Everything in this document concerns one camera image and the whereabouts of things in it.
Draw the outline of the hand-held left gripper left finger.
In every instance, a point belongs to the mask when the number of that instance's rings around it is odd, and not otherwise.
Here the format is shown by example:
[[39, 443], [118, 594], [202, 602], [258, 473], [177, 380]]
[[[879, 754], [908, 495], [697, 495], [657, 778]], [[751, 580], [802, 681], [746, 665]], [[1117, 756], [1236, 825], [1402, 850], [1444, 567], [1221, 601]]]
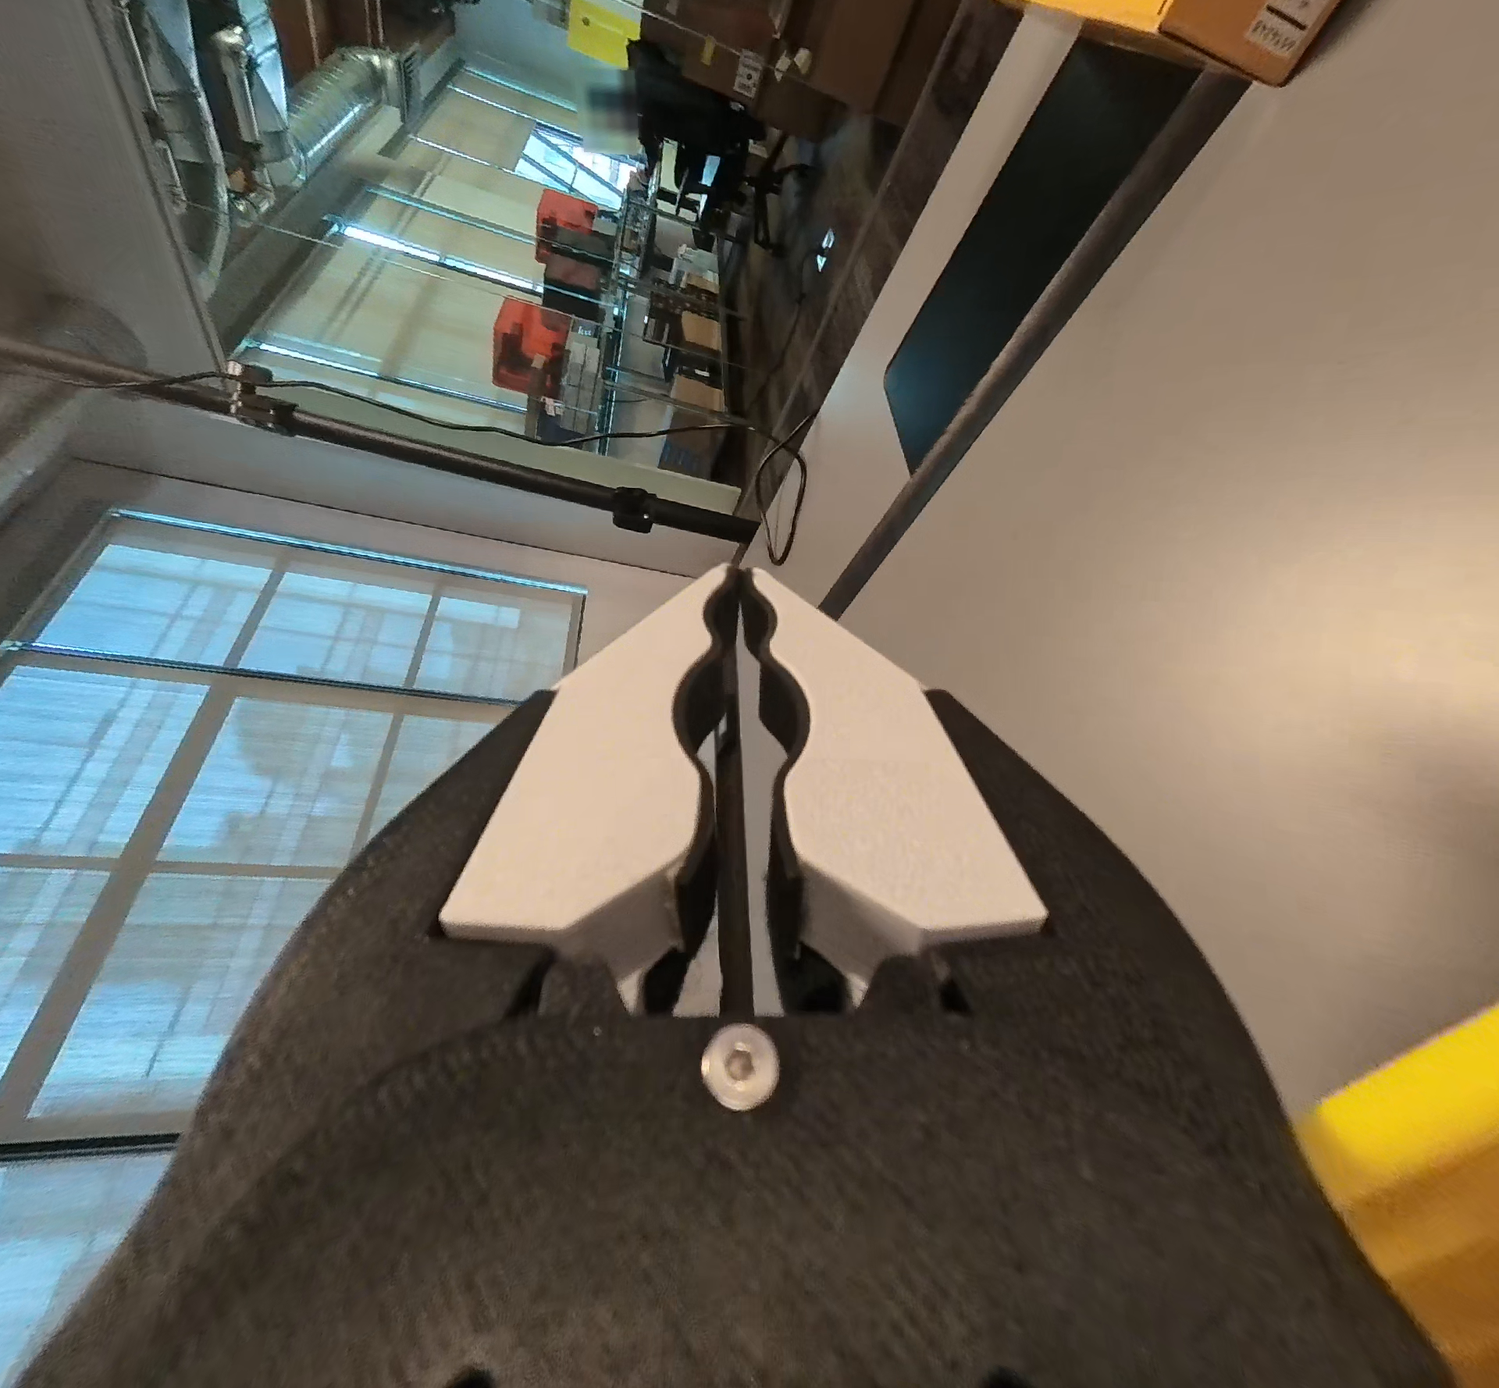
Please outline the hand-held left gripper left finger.
[[494, 814], [441, 908], [462, 941], [602, 962], [668, 1015], [717, 913], [717, 764], [740, 570], [719, 564], [542, 695]]

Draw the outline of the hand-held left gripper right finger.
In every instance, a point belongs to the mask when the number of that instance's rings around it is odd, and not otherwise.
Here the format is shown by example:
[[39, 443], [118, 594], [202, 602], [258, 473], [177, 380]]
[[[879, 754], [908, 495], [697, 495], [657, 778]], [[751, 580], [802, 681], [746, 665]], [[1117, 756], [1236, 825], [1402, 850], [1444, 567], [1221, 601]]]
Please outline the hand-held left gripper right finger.
[[754, 567], [741, 582], [773, 783], [767, 922], [783, 1007], [847, 1007], [890, 959], [1049, 919], [935, 700]]

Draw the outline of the orange storage crate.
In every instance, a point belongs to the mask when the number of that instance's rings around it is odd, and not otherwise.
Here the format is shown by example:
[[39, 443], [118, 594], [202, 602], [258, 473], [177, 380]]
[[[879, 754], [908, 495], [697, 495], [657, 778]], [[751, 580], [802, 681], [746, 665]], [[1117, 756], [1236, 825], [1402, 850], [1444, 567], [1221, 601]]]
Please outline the orange storage crate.
[[546, 265], [554, 257], [609, 263], [615, 255], [615, 231], [601, 225], [601, 207], [590, 198], [545, 187], [535, 212], [535, 257]]
[[492, 332], [492, 383], [524, 396], [558, 398], [572, 327], [566, 311], [530, 297], [503, 297]]

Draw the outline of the dark teal desk pad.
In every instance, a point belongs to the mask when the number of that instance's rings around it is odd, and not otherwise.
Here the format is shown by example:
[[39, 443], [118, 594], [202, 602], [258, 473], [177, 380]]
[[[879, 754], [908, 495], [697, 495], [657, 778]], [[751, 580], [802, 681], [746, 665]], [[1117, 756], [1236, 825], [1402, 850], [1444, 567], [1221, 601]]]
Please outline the dark teal desk pad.
[[885, 374], [909, 471], [1181, 105], [1199, 70], [1077, 43], [989, 185]]

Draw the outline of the yellow plastic bin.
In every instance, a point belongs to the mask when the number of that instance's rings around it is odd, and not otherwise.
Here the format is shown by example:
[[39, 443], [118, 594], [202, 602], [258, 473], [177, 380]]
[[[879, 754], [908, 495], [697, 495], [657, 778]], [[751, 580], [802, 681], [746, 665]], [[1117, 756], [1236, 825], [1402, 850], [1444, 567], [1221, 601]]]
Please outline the yellow plastic bin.
[[1303, 1151], [1460, 1384], [1498, 1383], [1498, 1009], [1325, 1097]]

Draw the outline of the yellow paper sign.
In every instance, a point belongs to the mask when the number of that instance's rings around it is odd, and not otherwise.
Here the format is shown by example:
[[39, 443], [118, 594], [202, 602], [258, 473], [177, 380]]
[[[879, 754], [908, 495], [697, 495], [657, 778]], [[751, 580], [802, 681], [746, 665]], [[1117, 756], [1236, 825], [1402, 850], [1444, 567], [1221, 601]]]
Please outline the yellow paper sign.
[[599, 65], [628, 70], [628, 51], [641, 35], [642, 8], [636, 0], [569, 0], [569, 48]]

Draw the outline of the silver ventilation duct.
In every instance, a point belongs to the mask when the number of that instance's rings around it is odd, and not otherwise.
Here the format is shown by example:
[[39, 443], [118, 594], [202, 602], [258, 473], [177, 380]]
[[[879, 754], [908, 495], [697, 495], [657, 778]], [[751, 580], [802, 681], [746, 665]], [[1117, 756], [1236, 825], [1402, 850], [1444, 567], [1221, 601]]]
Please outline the silver ventilation duct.
[[404, 80], [386, 0], [103, 0], [159, 190], [212, 294]]

